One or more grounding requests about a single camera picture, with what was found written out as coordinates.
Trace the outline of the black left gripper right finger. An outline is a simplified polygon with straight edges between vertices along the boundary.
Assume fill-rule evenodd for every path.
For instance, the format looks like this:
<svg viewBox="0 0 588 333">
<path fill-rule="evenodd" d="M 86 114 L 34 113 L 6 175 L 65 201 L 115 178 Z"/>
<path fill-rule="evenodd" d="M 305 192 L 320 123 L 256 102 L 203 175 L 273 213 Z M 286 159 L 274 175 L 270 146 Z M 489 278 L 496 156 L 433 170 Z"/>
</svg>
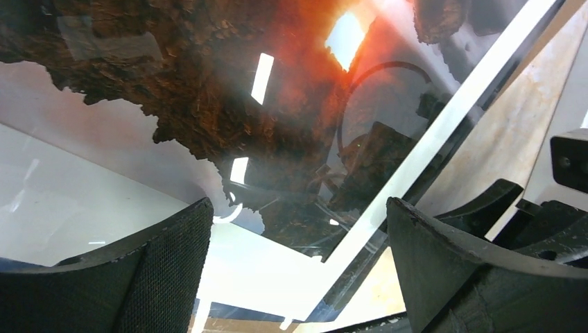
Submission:
<svg viewBox="0 0 588 333">
<path fill-rule="evenodd" d="M 390 246 L 414 332 L 586 332 L 587 220 L 509 250 L 389 198 Z"/>
</svg>

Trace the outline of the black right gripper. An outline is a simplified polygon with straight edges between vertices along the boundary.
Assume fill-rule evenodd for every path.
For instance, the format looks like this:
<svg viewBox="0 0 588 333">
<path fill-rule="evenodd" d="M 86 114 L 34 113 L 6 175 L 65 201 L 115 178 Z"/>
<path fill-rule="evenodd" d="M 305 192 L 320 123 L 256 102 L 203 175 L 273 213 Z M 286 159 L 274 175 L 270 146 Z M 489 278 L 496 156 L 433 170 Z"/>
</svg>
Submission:
<svg viewBox="0 0 588 333">
<path fill-rule="evenodd" d="M 498 179 L 468 203 L 435 218 L 483 239 L 523 190 L 517 183 Z M 493 243 L 531 257 L 587 268 L 587 212 L 556 200 L 537 205 L 522 199 Z"/>
</svg>

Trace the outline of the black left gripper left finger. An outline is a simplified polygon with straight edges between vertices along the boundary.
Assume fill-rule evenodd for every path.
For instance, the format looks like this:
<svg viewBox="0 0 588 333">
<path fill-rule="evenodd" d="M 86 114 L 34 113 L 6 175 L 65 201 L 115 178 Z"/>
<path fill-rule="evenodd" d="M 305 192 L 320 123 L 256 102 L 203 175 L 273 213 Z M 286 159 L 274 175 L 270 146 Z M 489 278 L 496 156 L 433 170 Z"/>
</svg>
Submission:
<svg viewBox="0 0 588 333">
<path fill-rule="evenodd" d="M 213 213 L 204 198 L 54 266 L 2 271 L 1 331 L 186 332 Z"/>
</svg>

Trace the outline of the sunset landscape photo print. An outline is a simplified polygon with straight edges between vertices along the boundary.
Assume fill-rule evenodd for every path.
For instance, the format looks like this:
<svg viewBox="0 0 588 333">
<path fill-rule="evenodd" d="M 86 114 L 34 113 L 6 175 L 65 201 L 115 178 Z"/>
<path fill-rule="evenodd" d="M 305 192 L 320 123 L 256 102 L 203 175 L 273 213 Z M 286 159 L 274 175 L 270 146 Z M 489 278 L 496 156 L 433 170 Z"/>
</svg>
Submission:
<svg viewBox="0 0 588 333">
<path fill-rule="evenodd" d="M 1 61 L 211 162 L 266 236 L 364 212 L 522 1 L 2 1 Z"/>
</svg>

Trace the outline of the white photo mat board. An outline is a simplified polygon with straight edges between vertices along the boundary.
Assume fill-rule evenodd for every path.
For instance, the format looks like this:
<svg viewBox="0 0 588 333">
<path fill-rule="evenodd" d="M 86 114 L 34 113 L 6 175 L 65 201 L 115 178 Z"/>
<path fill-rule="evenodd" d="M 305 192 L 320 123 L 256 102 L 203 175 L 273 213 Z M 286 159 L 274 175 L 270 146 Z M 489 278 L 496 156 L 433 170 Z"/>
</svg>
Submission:
<svg viewBox="0 0 588 333">
<path fill-rule="evenodd" d="M 466 59 L 477 53 L 481 59 L 462 83 L 452 85 L 452 97 L 365 211 L 352 219 L 328 216 L 313 232 L 288 225 L 283 242 L 263 233 L 260 212 L 247 209 L 234 191 L 224 191 L 211 162 L 197 160 L 174 141 L 156 144 L 157 119 L 139 105 L 122 99 L 86 105 L 82 94 L 55 87 L 42 65 L 1 61 L 1 255 L 52 266 L 209 198 L 213 228 L 235 225 L 329 264 L 331 272 L 312 278 L 325 293 L 310 309 L 248 302 L 205 282 L 205 274 L 195 305 L 209 301 L 212 318 L 332 321 L 386 248 L 374 215 L 384 195 L 420 198 L 510 77 L 510 67 L 562 5 L 522 2 L 494 40 L 458 38 L 469 47 Z"/>
</svg>

